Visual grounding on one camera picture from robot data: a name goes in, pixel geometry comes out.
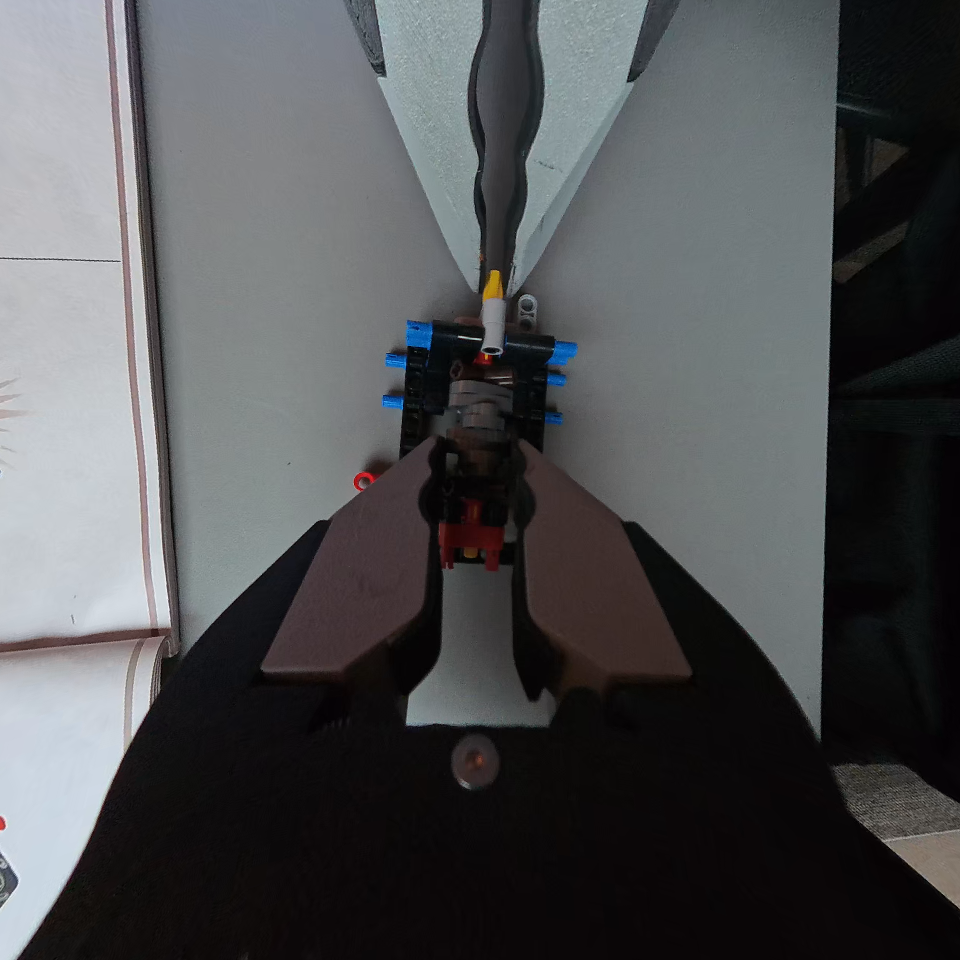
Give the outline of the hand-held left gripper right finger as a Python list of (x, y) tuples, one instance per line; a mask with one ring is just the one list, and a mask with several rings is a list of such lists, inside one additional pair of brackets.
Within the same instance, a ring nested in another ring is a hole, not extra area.
[(689, 682), (621, 518), (530, 442), (516, 443), (512, 463), (512, 654), (527, 698)]

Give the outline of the lego instruction booklet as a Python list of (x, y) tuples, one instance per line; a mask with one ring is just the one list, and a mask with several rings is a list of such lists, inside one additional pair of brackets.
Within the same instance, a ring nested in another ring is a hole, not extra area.
[(179, 651), (136, 2), (1, 15), (2, 958)]

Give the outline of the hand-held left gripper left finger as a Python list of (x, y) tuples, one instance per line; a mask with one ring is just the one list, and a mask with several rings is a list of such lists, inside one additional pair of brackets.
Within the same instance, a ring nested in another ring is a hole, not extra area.
[(265, 680), (409, 694), (441, 649), (442, 572), (430, 516), (443, 462), (422, 441), (328, 522), (261, 664)]

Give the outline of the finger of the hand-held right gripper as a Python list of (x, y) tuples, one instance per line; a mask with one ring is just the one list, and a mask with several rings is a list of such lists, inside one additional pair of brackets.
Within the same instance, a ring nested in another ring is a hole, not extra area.
[(526, 200), (517, 227), (510, 294), (520, 291), (556, 233), (632, 83), (647, 1), (537, 5), (538, 125), (525, 153)]
[(484, 36), (481, 1), (376, 1), (394, 123), (446, 246), (468, 288), (479, 291), (484, 242), (477, 211), (474, 66)]

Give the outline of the black lego frame assembly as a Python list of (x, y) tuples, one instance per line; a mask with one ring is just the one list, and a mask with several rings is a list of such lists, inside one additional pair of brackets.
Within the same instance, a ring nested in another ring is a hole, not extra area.
[(401, 392), (381, 404), (400, 412), (399, 456), (404, 457), (443, 421), (446, 466), (437, 494), (440, 565), (483, 565), (498, 571), (513, 563), (508, 540), (513, 486), (512, 444), (543, 450), (546, 426), (563, 415), (550, 410), (547, 391), (567, 382), (560, 371), (578, 352), (575, 342), (537, 330), (539, 303), (530, 293), (505, 299), (503, 349), (482, 349), (478, 317), (408, 320), (405, 350), (385, 365), (402, 372)]

